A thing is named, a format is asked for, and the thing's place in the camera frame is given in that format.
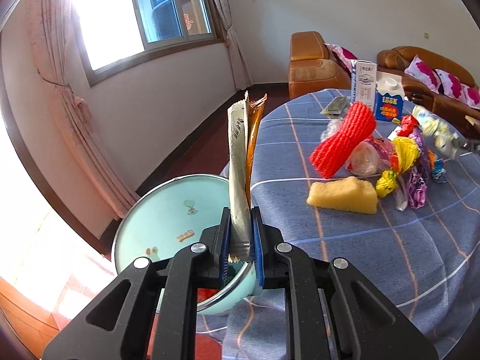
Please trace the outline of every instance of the window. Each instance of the window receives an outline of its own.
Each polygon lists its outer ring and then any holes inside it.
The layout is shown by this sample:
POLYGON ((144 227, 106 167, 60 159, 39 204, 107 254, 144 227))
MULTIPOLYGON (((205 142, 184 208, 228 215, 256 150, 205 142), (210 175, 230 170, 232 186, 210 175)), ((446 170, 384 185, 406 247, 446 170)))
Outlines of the window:
POLYGON ((90 85, 162 55, 222 42, 211 0, 73 0, 90 85))

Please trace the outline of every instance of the white snack packet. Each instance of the white snack packet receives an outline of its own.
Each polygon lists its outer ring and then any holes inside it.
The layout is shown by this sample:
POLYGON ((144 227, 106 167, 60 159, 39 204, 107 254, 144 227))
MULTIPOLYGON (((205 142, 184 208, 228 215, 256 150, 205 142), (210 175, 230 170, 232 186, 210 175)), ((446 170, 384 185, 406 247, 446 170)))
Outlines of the white snack packet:
POLYGON ((251 216, 245 193, 248 145, 248 92, 245 99, 232 105, 229 116, 229 195, 230 195, 230 257, 247 261, 251 241, 251 216))

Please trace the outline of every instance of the metal screw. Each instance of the metal screw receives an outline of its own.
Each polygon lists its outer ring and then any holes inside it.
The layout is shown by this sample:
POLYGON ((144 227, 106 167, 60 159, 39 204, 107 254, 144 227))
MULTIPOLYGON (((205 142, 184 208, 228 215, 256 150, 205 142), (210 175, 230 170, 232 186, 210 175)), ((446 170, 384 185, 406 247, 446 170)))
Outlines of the metal screw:
POLYGON ((191 245, 190 250, 194 253, 202 253, 207 249, 207 246, 201 244, 200 242, 191 245))
POLYGON ((335 266, 335 268, 345 269, 346 267, 348 267, 349 262, 346 259, 335 259, 333 261, 333 265, 335 266))
POLYGON ((138 269, 142 269, 148 266, 150 261, 148 261, 147 257, 139 257, 133 262, 133 266, 138 269))
POLYGON ((287 242, 282 242, 277 245, 277 250, 282 253, 288 253, 292 250, 292 246, 287 242))

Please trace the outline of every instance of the white wall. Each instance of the white wall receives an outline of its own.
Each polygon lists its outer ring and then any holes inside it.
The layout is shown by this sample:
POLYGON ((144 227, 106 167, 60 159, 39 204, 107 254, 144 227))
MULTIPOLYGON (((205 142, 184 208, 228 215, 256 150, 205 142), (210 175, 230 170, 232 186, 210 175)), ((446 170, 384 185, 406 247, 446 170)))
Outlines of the white wall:
POLYGON ((112 167, 134 190, 236 91, 223 43, 167 55, 90 88, 75 42, 67 66, 112 167))
MULTIPOLYGON (((50 114, 33 62, 25 13, 26 1, 21 0, 1 33, 2 68, 11 109, 45 179, 78 220, 99 237, 113 213, 75 161, 50 114)), ((24 209, 28 215, 28 204, 24 209)))
POLYGON ((381 50, 423 47, 480 83, 480 31, 461 0, 229 1, 254 83, 287 81, 290 36, 299 31, 318 31, 327 43, 372 61, 381 50))

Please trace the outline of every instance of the light blue bowl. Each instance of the light blue bowl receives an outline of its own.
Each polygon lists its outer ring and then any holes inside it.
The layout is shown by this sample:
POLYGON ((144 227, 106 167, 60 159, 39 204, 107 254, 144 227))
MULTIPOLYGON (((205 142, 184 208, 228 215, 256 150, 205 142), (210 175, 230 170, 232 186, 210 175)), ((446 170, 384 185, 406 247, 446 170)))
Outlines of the light blue bowl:
MULTIPOLYGON (((123 271, 138 257, 153 262, 171 258, 198 242, 203 229, 220 223, 230 207, 229 181, 217 175, 187 175, 163 183, 130 209, 113 241, 115 269, 123 271)), ((256 283, 253 263, 245 263, 225 288, 197 305, 200 314, 222 314, 250 295, 256 283)), ((158 302, 162 302, 163 291, 158 302)))

